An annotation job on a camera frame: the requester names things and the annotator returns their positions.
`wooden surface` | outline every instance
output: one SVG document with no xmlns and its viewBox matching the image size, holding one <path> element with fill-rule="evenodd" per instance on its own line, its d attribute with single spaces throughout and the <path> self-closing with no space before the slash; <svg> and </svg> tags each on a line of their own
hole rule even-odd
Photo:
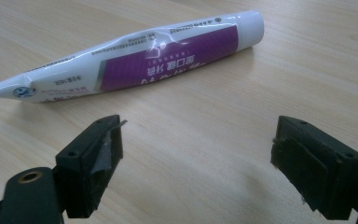
<svg viewBox="0 0 358 224">
<path fill-rule="evenodd" d="M 354 223 L 312 213 L 269 162 L 278 117 L 358 150 L 358 1 L 0 0 L 0 80 L 135 31 L 259 10 L 251 49 L 124 91 L 29 104 L 0 99 L 6 181 L 119 114 L 124 160 L 98 211 L 66 223 Z"/>
</svg>

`toothpaste tube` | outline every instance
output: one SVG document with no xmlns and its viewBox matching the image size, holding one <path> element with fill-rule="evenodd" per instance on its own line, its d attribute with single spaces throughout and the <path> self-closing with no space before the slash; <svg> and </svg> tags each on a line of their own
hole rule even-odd
<svg viewBox="0 0 358 224">
<path fill-rule="evenodd" d="M 51 102 L 144 85 L 261 41 L 259 12 L 244 11 L 124 35 L 0 82 L 0 97 Z"/>
</svg>

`logo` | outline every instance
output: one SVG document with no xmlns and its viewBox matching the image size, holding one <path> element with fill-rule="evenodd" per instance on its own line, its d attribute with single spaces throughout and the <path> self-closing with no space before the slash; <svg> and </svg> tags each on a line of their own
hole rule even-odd
<svg viewBox="0 0 358 224">
<path fill-rule="evenodd" d="M 36 89 L 28 87 L 18 87 L 13 91 L 13 95 L 19 98 L 31 97 L 36 93 Z"/>
</svg>

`white cap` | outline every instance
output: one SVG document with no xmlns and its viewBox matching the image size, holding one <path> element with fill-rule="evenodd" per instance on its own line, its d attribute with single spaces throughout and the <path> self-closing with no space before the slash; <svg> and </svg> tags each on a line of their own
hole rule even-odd
<svg viewBox="0 0 358 224">
<path fill-rule="evenodd" d="M 258 11 L 244 11 L 237 14 L 238 21 L 238 49 L 247 49 L 258 44 L 264 35 L 264 22 Z"/>
</svg>

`light wood grain surface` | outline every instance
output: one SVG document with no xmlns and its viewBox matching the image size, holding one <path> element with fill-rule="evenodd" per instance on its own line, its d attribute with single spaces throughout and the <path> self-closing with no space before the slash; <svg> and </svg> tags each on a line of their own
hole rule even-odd
<svg viewBox="0 0 358 224">
<path fill-rule="evenodd" d="M 253 48 L 139 88 L 32 104 L 0 99 L 6 181 L 119 114 L 124 160 L 90 219 L 66 223 L 354 223 L 312 213 L 269 162 L 280 115 L 358 150 L 358 1 L 0 0 L 0 80 L 146 28 L 259 10 Z"/>
</svg>

